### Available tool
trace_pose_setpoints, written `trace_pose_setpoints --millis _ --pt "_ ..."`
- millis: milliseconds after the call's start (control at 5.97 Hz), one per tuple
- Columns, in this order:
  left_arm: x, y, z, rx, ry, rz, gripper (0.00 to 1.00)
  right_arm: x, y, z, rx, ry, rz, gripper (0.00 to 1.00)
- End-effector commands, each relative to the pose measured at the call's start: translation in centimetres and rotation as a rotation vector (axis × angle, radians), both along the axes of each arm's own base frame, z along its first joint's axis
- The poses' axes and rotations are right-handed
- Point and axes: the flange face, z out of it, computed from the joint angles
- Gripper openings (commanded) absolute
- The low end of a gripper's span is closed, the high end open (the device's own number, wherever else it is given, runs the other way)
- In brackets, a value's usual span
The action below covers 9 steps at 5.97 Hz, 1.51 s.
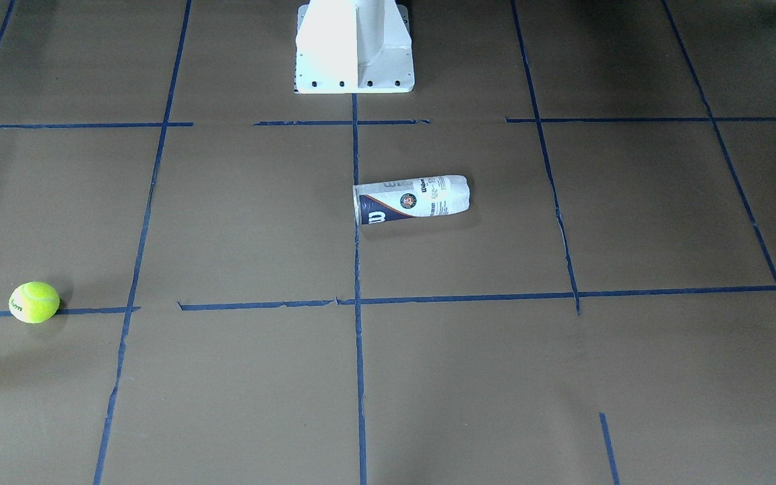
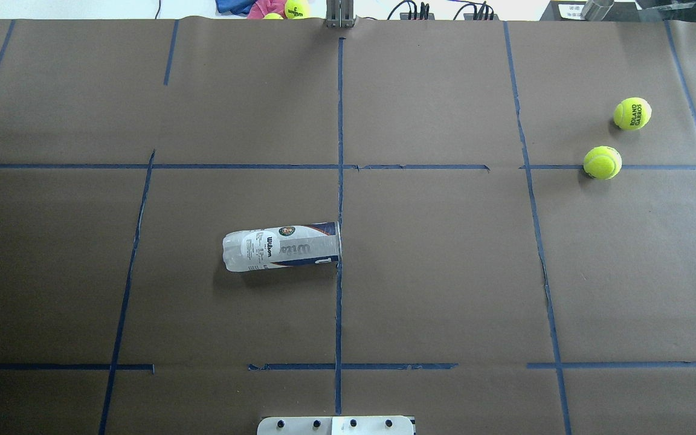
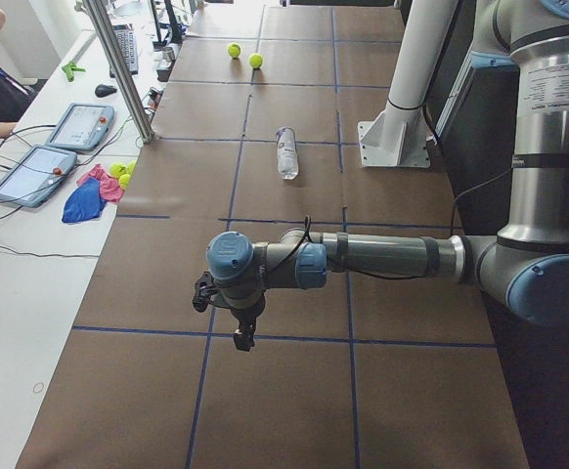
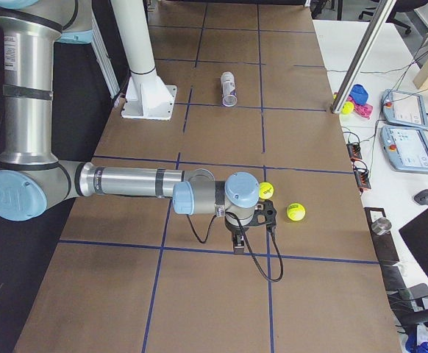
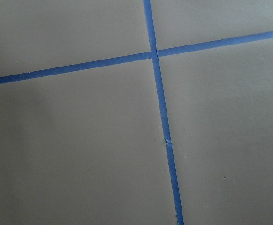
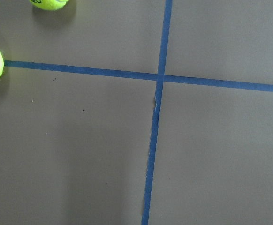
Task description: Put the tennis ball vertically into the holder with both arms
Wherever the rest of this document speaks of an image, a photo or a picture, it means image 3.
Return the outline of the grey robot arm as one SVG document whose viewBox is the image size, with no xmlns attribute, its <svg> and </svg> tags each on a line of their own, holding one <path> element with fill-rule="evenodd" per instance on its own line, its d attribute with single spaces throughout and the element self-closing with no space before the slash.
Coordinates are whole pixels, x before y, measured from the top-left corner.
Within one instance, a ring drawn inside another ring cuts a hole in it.
<svg viewBox="0 0 569 469">
<path fill-rule="evenodd" d="M 475 66 L 519 68 L 507 224 L 495 235 L 446 239 L 292 229 L 277 243 L 214 237 L 194 308 L 229 310 L 235 345 L 254 344 L 270 288 L 320 288 L 329 272 L 472 282 L 538 325 L 569 321 L 569 1 L 480 1 Z"/>
</svg>

